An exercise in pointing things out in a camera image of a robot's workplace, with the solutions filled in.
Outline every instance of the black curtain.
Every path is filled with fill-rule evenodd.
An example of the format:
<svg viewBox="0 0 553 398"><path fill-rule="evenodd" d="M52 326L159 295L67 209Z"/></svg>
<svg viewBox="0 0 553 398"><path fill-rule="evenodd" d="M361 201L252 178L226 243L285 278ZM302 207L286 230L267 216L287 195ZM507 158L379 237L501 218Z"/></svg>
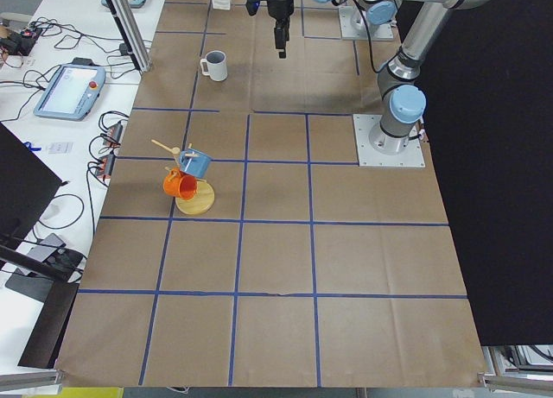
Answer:
<svg viewBox="0 0 553 398"><path fill-rule="evenodd" d="M492 0L453 14L416 82L483 345L553 344L552 80L553 0Z"/></svg>

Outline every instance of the grid line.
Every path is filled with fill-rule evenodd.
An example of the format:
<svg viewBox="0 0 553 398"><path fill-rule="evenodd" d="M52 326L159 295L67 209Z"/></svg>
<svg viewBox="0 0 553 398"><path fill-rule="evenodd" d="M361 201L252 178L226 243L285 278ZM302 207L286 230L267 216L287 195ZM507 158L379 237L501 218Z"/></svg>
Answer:
<svg viewBox="0 0 553 398"><path fill-rule="evenodd" d="M307 144L308 162L311 161L311 145L309 140L309 116L305 115L305 136ZM317 387L321 384L321 347L319 345L319 307L317 302L317 267L315 259L315 227L313 225L313 178L311 165L308 163L308 196L309 196L309 238L311 248L311 274L313 278L313 313L315 322L315 373L317 376Z"/></svg>
<svg viewBox="0 0 553 398"><path fill-rule="evenodd" d="M135 221L158 221L169 220L169 217L122 217L117 215L104 215L100 219L121 219ZM171 218L173 221L190 221L203 223L244 223L244 224L299 224L299 225L348 225L354 227L449 227L448 223L397 223L397 222L360 222L360 221L303 221L286 219L238 219L238 218L197 218L197 217L177 217Z"/></svg>
<svg viewBox="0 0 553 398"><path fill-rule="evenodd" d="M134 111L204 111L207 113L219 113L215 109L187 109L184 107L133 107Z"/></svg>
<svg viewBox="0 0 553 398"><path fill-rule="evenodd" d="M231 350L229 356L228 367L228 386L232 386L234 379L234 351L236 346L236 330L237 330L237 317L238 317L238 286L240 284L240 261L242 259L242 235L244 232L244 215L245 215L245 189L248 181L248 152L250 146L250 125L251 116L246 118L245 126L245 149L244 149L244 175L242 178L242 203L240 206L240 223L238 226L238 247L236 255L236 274L234 276L234 293L232 304L232 333L231 333Z"/></svg>
<svg viewBox="0 0 553 398"><path fill-rule="evenodd" d="M118 156L118 159L126 159L129 161L172 161L171 158L168 158L166 156L132 156L132 155L125 155L125 156ZM217 159L212 158L212 162L222 162L222 163L230 163L230 162L237 162L237 163L244 163L244 159ZM281 160L261 160L261 159L250 159L248 160L248 163L274 163L274 164L288 164L288 165L339 165L339 166L358 166L359 163L356 161L281 161Z"/></svg>
<svg viewBox="0 0 553 398"><path fill-rule="evenodd" d="M206 39L207 22L209 20L210 10L211 10L211 0L209 2L209 5L207 6L207 16L206 16L206 23L205 23L205 26L204 26L204 33L203 33L203 38L202 38L200 55L203 51L203 45L204 45L204 42L205 42L205 39ZM191 109L193 108L193 105L194 105L194 95L196 94L197 83L198 83L198 70L196 69L196 75L195 75L195 79L194 79L194 88L192 89L192 95L191 95L191 98L190 98L190 108ZM190 124L191 115L192 115L192 112L189 111L182 147L184 147L184 144L186 143L186 139L187 139L187 135L188 135L188 127L189 127L189 124ZM153 303L152 303L152 312L151 312L151 315L149 317L148 336L146 338L146 346L144 348L143 362L142 362L142 367L141 367L141 370L140 370L140 378L138 380L138 385L143 385L144 377L146 376L146 369L148 367L149 348L150 348L150 344L151 344L152 334L153 334L153 331L154 331L154 324L155 324L155 321L156 321L157 301L159 300L159 295L160 295L160 291L161 291L160 289L161 289L161 285L162 285L163 268L164 268L164 265L165 265L165 258L166 258L166 255L167 255L168 241L169 241L169 237L170 237L170 234L171 234L171 227L172 227L172 224L173 224L173 216L174 216L174 213L175 213L175 207L176 207L176 203L175 203L175 199L173 199L171 201L171 207L169 209L167 231L166 231L166 234L165 234L165 241L163 242L162 259L160 261L159 271L158 271L158 274L157 274L156 292L154 293L154 299L153 299Z"/></svg>
<svg viewBox="0 0 553 398"><path fill-rule="evenodd" d="M314 299L438 299L468 300L466 294L385 294L385 293L264 293L264 292L203 292L200 290L152 290L118 288L80 288L80 294L126 294L163 295L181 297L225 296L225 297L293 297Z"/></svg>

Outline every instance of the black cable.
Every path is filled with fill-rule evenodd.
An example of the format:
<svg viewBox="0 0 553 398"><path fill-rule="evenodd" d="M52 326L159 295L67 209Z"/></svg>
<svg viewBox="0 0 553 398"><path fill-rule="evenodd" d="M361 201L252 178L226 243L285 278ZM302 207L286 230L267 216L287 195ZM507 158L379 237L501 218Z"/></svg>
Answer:
<svg viewBox="0 0 553 398"><path fill-rule="evenodd" d="M81 207L80 207L80 213L77 216L77 218L74 219L71 223L69 223L67 225L63 225L61 227L52 227L50 225L46 225L39 219L38 223L40 225L42 225L43 227L46 227L50 230L63 230L64 228L70 227L71 225L75 224L77 221L79 221L81 219L81 217L83 216L83 213L85 212L85 201L83 201L83 199L79 195L75 195L74 193L62 193L60 195L56 195L55 197L53 197L52 200L57 199L57 198L61 198L61 197L75 197L76 199L79 200L79 202L81 204Z"/></svg>
<svg viewBox="0 0 553 398"><path fill-rule="evenodd" d="M99 35L91 35L91 34L83 33L82 31L79 31L72 24L61 24L55 19L47 19L46 17L38 18L36 21L31 22L29 24L29 26L35 26L35 28L42 28L43 31L42 31L41 37L51 37L51 36L54 36L54 35L59 35L63 32L63 30L66 30L66 31L69 31L69 32L72 32L72 33L75 33L76 35L78 35L78 36L64 35L61 38L61 40L59 40L58 42L56 42L54 44L54 48L57 49L57 50L72 50L72 49L76 48L79 45L80 41L83 38L86 38L89 41L91 41L96 47L98 47L100 50L102 50L104 53L110 54L110 53L115 53L116 51L118 51L118 48L116 48L114 50L111 50L111 51L108 51L105 48L103 48L102 46L100 46L95 40L104 40L104 41L122 41L123 40L121 38L108 38L108 37L101 37ZM54 34L47 34L47 32L52 28L57 28L59 31L54 33ZM61 44L67 38L74 39L75 43L73 45L69 46L69 47L62 47Z"/></svg>
<svg viewBox="0 0 553 398"><path fill-rule="evenodd" d="M92 191L90 189L90 180L88 178L88 175L92 175L98 181L99 179L96 177L94 173L91 172L91 163L93 162L88 162L88 167L86 169L86 190L88 191L88 201L90 202L90 216L92 219L92 237L94 237L96 235L96 221L94 220L94 204L92 203Z"/></svg>
<svg viewBox="0 0 553 398"><path fill-rule="evenodd" d="M22 85L28 89L46 90L46 88L41 85L30 85L24 81L0 81L0 85Z"/></svg>
<svg viewBox="0 0 553 398"><path fill-rule="evenodd" d="M107 188L108 185L107 185L105 182L103 182L98 176L96 176L96 173L95 173L95 172L92 171L94 168L100 168L99 163L97 163L97 162L95 162L95 161L90 161L90 162L88 162L88 166L87 166L87 168L86 168L86 170L88 171L88 173L89 173L90 175L92 175L92 177L93 177L95 180L97 180L98 183L99 183L100 185L105 186L105 187Z"/></svg>
<svg viewBox="0 0 553 398"><path fill-rule="evenodd" d="M397 55L399 54L399 50L394 55L392 55L391 58L389 60L387 60L382 65L382 67L380 67L379 70L376 69L376 67L374 66L374 54L372 52L372 38L371 38L371 31L369 30L369 24L366 21L365 14L363 14L363 11L364 11L363 7L361 7L361 5L359 5L357 0L352 0L352 1L355 4L355 6L357 7L357 10L359 11L359 13L361 14L361 19L363 20L363 24L365 25L366 36L367 36L367 39L369 41L369 58L370 58L370 61L371 61L371 69L376 74L379 74L379 73L383 72L384 69L388 66L388 64L397 57Z"/></svg>
<svg viewBox="0 0 553 398"><path fill-rule="evenodd" d="M539 348L533 344L529 344L528 347L532 349L534 352L536 352L540 357L545 359L546 361L553 362L553 357L551 355L548 355L547 353L539 350Z"/></svg>
<svg viewBox="0 0 553 398"><path fill-rule="evenodd" d="M17 54L19 54L19 57L21 58L21 64L20 64L19 66L12 66L12 65L7 61L7 59L5 60L3 57L2 57L2 62L3 62L6 66L11 67L11 68L21 68L21 67L23 67L23 64L24 64L24 63L23 63L23 56L22 56L21 53L17 53Z"/></svg>
<svg viewBox="0 0 553 398"><path fill-rule="evenodd" d="M21 277L27 277L29 279L44 279L44 280L52 280L52 279L48 279L47 277L43 277L41 275L24 275L24 274L21 274L21 273L16 273L15 271L6 271L6 270L2 270L0 269L0 271L2 273L6 273L7 275L19 275Z"/></svg>
<svg viewBox="0 0 553 398"><path fill-rule="evenodd" d="M41 72L39 72L38 70L34 70L34 69L27 70L27 71L23 74L23 81L22 81L22 82L23 82L23 83L26 83L26 82L25 82L25 79L27 78L27 76L28 76L30 73L37 73L37 74L39 75L39 77L37 77L37 78L34 80L34 82L35 82L37 85L41 85L41 84L39 83L39 80L40 80L40 79L44 79L44 81L45 81L46 83L49 83L50 80L52 79L52 77L54 76L55 72L54 72L54 74L52 75L52 77L50 77L50 79L47 78L48 74L49 74L52 70L57 71L59 67L61 67L61 64L56 64L55 66L51 66L51 67L50 67L46 72L44 72L44 73L41 73Z"/></svg>
<svg viewBox="0 0 553 398"><path fill-rule="evenodd" d="M36 93L40 93L41 90L37 90L36 92L34 92L33 94L31 94L29 96L29 98L25 101L25 103L22 104L22 106L19 108L19 111L17 112L17 116L16 117L12 117L11 119L4 119L4 120L0 120L0 123L4 123L4 122L13 122L17 119L19 119L19 117L21 116L21 112L23 111L23 108L29 104L29 102L31 101L31 98L33 98L34 95L36 95Z"/></svg>
<svg viewBox="0 0 553 398"><path fill-rule="evenodd" d="M20 243L29 243L29 244L33 244L33 245L40 245L41 247L49 247L51 249L65 249L66 247L60 247L59 245L52 245L52 244L45 244L45 243L42 243L41 241L38 242L38 241L30 241L30 240L26 240L25 238L19 238L19 237L14 237L14 236L9 236L7 234L2 234L3 237L5 238L10 238L12 240L16 240ZM84 254L81 254L83 256L83 258L85 260L88 260L88 257L85 256Z"/></svg>
<svg viewBox="0 0 553 398"><path fill-rule="evenodd" d="M121 79L126 73L134 72L136 71L136 68L131 68L130 70L127 70L126 72L122 72L118 74L117 76L114 76L112 72L110 72L111 78L114 80Z"/></svg>
<svg viewBox="0 0 553 398"><path fill-rule="evenodd" d="M113 77L113 67L115 67L115 66L126 66L127 64L133 64L132 61L125 61L123 63L113 63L112 64L112 63L110 63L110 59L112 59L114 57L115 58L117 58L117 57L120 58L120 57L124 57L124 56L123 55L108 55L107 57L105 57L105 60L107 61L107 65L101 66L101 67L109 67L110 68L109 73L110 73L110 76L111 76L112 79L114 79L114 77Z"/></svg>

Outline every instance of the black monitor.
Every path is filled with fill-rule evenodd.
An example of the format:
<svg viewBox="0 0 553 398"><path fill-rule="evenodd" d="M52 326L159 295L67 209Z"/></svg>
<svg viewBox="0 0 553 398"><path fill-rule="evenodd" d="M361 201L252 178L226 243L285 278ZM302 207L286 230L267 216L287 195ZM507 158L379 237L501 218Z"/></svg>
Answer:
<svg viewBox="0 0 553 398"><path fill-rule="evenodd" d="M38 261L16 251L58 191L61 180L0 123L0 268L17 270L6 287L43 301L52 281L67 281L73 270Z"/></svg>

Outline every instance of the blue tape line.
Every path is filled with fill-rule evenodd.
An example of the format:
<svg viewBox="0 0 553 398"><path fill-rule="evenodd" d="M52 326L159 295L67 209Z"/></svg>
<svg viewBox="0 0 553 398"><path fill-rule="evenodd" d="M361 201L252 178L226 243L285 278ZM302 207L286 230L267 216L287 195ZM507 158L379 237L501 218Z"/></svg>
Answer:
<svg viewBox="0 0 553 398"><path fill-rule="evenodd" d="M228 386L232 386L234 380L234 349L236 345L236 326L238 315L238 288L240 283L240 262L242 259L242 235L244 232L245 215L245 189L248 181L248 154L250 152L250 126L251 115L246 118L245 126L245 149L244 149L244 176L242 178L242 206L240 206L240 226L238 228L238 249L236 255L236 274L234 276L234 303L232 305L232 333L231 333L231 352L229 356Z"/></svg>
<svg viewBox="0 0 553 398"><path fill-rule="evenodd" d="M353 40L352 43L353 43L353 55L355 56L355 71L357 72L357 75L360 76L361 72L359 71L359 56L357 54L357 44L355 43L355 40Z"/></svg>
<svg viewBox="0 0 553 398"><path fill-rule="evenodd" d="M182 297L294 297L316 299L411 299L411 300L467 300L466 294L378 294L378 293L266 293L266 292L202 292L200 290L140 290L117 288L80 288L79 294L163 295Z"/></svg>
<svg viewBox="0 0 553 398"><path fill-rule="evenodd" d="M206 46L207 24L209 23L209 15L211 14L211 5L212 5L211 0L209 0L209 6L207 7L206 24L204 25L204 36L201 39L200 57L204 54L204 47Z"/></svg>
<svg viewBox="0 0 553 398"><path fill-rule="evenodd" d="M305 135L307 142L308 162L311 162L311 140L309 136L309 116L305 116ZM315 263L315 230L313 226L313 177L311 165L308 164L308 196L309 196L309 238L311 243L311 274L313 279L313 313L315 325L315 369L317 387L321 387L321 348L319 345L319 307L317 304L317 272Z"/></svg>
<svg viewBox="0 0 553 398"><path fill-rule="evenodd" d="M100 219L121 219L137 221L167 221L166 217L123 217L117 215L103 215ZM244 224L303 224L303 225L348 225L353 227L449 227L448 223L379 223L355 221L302 221L287 219L238 219L238 218L190 218L174 217L173 221L197 221L204 223L244 223Z"/></svg>
<svg viewBox="0 0 553 398"><path fill-rule="evenodd" d="M126 159L129 161L172 161L172 158L164 157L164 156L118 156L118 159ZM243 159L212 159L212 162L222 162L222 163L244 163L245 160ZM357 162L339 162L339 161L273 161L273 160L248 160L248 163L280 163L280 164L288 164L288 165L344 165L344 166L358 166L359 164Z"/></svg>
<svg viewBox="0 0 553 398"><path fill-rule="evenodd" d="M175 201L173 200L171 204L171 209L169 211L169 215L171 215L174 208L175 208ZM140 378L138 380L138 385L143 385L144 377L146 375L146 366L148 364L148 357L149 357L149 346L152 340L152 333L154 331L154 321L156 319L157 300L159 299L159 289L160 289L160 286L162 285L163 266L165 264L165 256L167 255L167 247L168 247L169 236L171 234L172 224L173 223L170 219L167 224L167 230L165 231L165 241L163 242L162 260L160 261L159 270L157 272L156 293L154 294L152 313L149 316L148 337L146 338L146 347L144 348L144 356L142 360L142 368L140 369Z"/></svg>
<svg viewBox="0 0 553 398"><path fill-rule="evenodd" d="M341 298L341 299L461 299L466 300L466 294L347 294L347 293L318 293L317 298Z"/></svg>
<svg viewBox="0 0 553 398"><path fill-rule="evenodd" d="M266 293L266 292L238 292L238 297L313 297L312 293Z"/></svg>
<svg viewBox="0 0 553 398"><path fill-rule="evenodd" d="M300 5L301 5L301 19L302 19L302 37L305 37L305 19L303 17L303 0L300 0Z"/></svg>
<svg viewBox="0 0 553 398"><path fill-rule="evenodd" d="M175 107L133 107L134 111L203 111L206 113L219 113L215 109L184 109Z"/></svg>
<svg viewBox="0 0 553 398"><path fill-rule="evenodd" d="M300 115L300 116L351 116L351 113L320 113L306 111L253 111L259 115Z"/></svg>
<svg viewBox="0 0 553 398"><path fill-rule="evenodd" d="M351 225L375 227L449 227L448 223L379 223L379 222L347 222L347 221L314 221L314 225Z"/></svg>
<svg viewBox="0 0 553 398"><path fill-rule="evenodd" d="M234 292L201 292L197 290L160 290L164 296L233 296Z"/></svg>

